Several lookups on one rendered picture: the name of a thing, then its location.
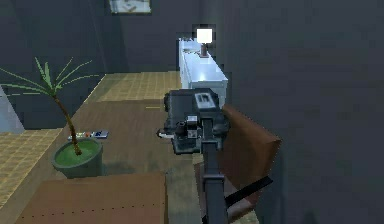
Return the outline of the light brown box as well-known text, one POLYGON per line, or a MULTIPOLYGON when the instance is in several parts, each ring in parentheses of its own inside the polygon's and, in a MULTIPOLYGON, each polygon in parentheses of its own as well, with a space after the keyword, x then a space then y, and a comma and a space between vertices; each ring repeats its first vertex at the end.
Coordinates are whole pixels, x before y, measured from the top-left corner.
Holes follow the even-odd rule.
POLYGON ((161 172, 43 182, 15 224, 168 224, 161 172))

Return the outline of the black boxy appliance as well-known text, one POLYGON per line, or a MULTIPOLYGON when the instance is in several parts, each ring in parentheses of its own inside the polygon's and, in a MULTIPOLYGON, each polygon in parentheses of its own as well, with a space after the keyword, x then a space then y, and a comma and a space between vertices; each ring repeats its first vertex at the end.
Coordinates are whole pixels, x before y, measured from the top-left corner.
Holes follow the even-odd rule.
POLYGON ((222 150, 230 128, 229 119, 219 105, 219 97, 210 88, 171 90, 164 96, 164 110, 168 113, 164 129, 158 133, 173 134, 170 139, 174 153, 203 153, 206 142, 222 150), (176 136, 176 124, 185 121, 186 136, 176 136))

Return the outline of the green plant in grey pot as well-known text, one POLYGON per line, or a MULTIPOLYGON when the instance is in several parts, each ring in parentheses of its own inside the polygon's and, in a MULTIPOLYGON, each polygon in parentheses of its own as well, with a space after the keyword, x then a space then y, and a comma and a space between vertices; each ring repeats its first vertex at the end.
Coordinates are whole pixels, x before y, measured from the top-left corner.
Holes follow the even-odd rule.
POLYGON ((59 99, 59 92, 65 86, 82 79, 97 77, 97 74, 86 74, 73 78, 73 75, 82 67, 90 64, 91 60, 68 70, 73 61, 70 58, 55 76, 52 76, 48 61, 42 63, 37 57, 34 60, 40 77, 39 82, 0 67, 1 72, 21 81, 21 83, 0 83, 0 86, 22 90, 22 95, 46 95, 60 108, 69 128, 69 141, 52 154, 51 164, 55 170, 61 172, 68 179, 100 176, 102 174, 103 146, 96 138, 76 137, 78 132, 72 117, 59 99))

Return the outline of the dark brown table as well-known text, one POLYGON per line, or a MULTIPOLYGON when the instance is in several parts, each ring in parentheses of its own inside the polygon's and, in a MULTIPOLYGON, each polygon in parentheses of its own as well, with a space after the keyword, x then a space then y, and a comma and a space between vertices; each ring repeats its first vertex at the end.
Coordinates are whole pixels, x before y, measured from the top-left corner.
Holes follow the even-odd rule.
MULTIPOLYGON (((107 130, 102 141, 106 173, 166 173, 169 224, 201 224, 191 155, 176 155, 156 136, 167 114, 159 99, 87 101, 73 116, 78 131, 107 130)), ((26 130, 0 134, 0 224, 14 224, 37 187, 61 179, 50 159, 69 129, 26 130)))

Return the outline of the grey remote control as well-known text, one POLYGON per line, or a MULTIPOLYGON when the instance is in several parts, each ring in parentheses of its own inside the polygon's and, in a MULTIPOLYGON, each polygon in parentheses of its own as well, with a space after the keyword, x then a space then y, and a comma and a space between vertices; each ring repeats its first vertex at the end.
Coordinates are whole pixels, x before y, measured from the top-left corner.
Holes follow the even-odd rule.
POLYGON ((105 139, 109 135, 107 130, 99 130, 93 132, 78 132, 76 134, 77 138, 96 138, 96 139, 105 139))

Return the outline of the white sideboard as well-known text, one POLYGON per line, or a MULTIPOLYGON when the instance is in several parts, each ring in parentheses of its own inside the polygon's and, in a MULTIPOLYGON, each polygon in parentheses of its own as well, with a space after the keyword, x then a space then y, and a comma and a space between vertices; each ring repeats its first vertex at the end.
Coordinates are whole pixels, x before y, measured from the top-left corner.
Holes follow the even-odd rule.
POLYGON ((201 45, 192 38, 179 39, 179 70, 183 89, 210 88, 219 97, 219 105, 226 101, 228 79, 215 60, 199 56, 201 45))

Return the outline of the brown chair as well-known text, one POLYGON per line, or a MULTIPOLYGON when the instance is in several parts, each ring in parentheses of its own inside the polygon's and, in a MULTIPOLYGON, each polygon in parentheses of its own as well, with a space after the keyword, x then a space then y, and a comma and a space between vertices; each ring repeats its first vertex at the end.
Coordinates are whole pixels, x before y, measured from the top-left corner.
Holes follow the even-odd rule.
POLYGON ((281 145, 281 139, 235 107, 226 104, 223 112, 230 121, 224 150, 218 153, 224 175, 224 196, 228 202, 228 221, 235 224, 255 207, 281 145))

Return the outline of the framed wall picture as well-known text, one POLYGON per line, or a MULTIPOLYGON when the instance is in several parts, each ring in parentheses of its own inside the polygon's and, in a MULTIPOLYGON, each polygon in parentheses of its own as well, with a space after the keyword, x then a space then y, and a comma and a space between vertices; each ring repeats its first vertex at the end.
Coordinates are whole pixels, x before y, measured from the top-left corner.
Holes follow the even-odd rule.
POLYGON ((150 0, 109 0, 115 14, 147 14, 151 12, 150 0))

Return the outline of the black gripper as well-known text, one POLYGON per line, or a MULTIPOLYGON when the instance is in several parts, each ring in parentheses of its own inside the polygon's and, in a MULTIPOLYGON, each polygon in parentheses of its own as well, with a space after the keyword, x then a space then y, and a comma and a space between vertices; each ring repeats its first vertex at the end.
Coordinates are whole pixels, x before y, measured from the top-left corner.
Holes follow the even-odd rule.
MULTIPOLYGON (((176 124, 175 135, 178 137, 187 135, 187 125, 185 121, 180 121, 176 124)), ((164 139, 174 139, 173 134, 166 134, 166 133, 159 132, 157 133, 157 136, 159 138, 164 138, 164 139)))

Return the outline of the white shade table lamp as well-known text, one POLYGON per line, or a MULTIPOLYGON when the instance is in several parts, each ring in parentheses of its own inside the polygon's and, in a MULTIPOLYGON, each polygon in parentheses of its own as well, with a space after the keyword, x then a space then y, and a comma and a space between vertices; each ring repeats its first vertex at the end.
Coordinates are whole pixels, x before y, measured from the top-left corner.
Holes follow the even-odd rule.
POLYGON ((198 28, 196 30, 197 42, 200 44, 201 49, 199 56, 201 58, 207 58, 207 45, 213 40, 213 30, 210 28, 198 28))

